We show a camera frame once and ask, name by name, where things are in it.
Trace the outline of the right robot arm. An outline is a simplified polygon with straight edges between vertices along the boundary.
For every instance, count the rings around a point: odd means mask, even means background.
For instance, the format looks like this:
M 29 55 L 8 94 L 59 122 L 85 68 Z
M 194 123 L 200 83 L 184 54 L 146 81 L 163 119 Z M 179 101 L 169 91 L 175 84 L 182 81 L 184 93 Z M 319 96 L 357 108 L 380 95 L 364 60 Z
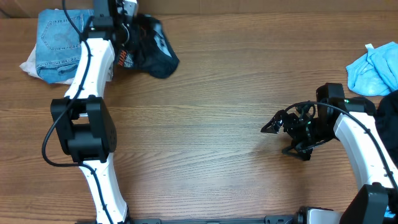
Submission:
M 358 193 L 344 212 L 300 207 L 294 215 L 266 218 L 265 223 L 397 223 L 397 168 L 377 133 L 374 104 L 345 97 L 340 83 L 320 86 L 316 98 L 279 110 L 261 131 L 287 133 L 292 141 L 281 152 L 301 161 L 309 161 L 316 147 L 338 140 Z

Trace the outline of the black orange-patterned cycling jersey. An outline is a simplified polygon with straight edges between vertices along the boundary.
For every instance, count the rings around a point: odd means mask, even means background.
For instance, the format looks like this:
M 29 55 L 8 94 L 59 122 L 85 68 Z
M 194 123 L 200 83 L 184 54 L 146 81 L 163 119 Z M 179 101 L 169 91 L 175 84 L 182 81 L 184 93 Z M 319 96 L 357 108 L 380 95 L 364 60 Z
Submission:
M 132 28 L 132 41 L 118 50 L 116 64 L 159 79 L 171 76 L 180 60 L 164 33 L 162 23 L 151 15 L 138 14 L 133 19 Z

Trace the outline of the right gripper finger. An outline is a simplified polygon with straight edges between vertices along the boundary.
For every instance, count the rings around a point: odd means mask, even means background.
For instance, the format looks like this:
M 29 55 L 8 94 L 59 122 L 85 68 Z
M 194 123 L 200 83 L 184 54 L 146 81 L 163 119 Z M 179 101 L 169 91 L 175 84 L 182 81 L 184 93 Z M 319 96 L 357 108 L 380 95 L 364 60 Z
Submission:
M 283 126 L 284 113 L 284 110 L 276 112 L 274 117 L 265 126 L 262 127 L 261 132 L 277 134 L 280 130 L 280 127 Z
M 319 142 L 292 140 L 291 145 L 283 148 L 281 150 L 281 153 L 283 153 L 283 155 L 291 156 L 301 161 L 309 161 L 313 149 L 329 141 L 331 141 L 331 138 Z

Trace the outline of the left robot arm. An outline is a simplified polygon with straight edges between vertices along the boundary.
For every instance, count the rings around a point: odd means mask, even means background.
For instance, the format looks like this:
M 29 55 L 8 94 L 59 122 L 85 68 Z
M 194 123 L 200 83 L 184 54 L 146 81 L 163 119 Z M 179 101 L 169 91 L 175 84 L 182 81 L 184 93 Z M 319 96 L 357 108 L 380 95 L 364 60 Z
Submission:
M 114 169 L 117 132 L 103 95 L 116 58 L 116 48 L 135 43 L 132 20 L 137 1 L 95 1 L 94 14 L 83 30 L 76 29 L 81 55 L 72 84 L 61 99 L 50 105 L 53 125 L 42 143 L 57 133 L 62 151 L 71 157 L 71 167 L 78 167 L 90 188 L 96 209 L 95 223 L 132 223 L 129 207 L 119 189 Z

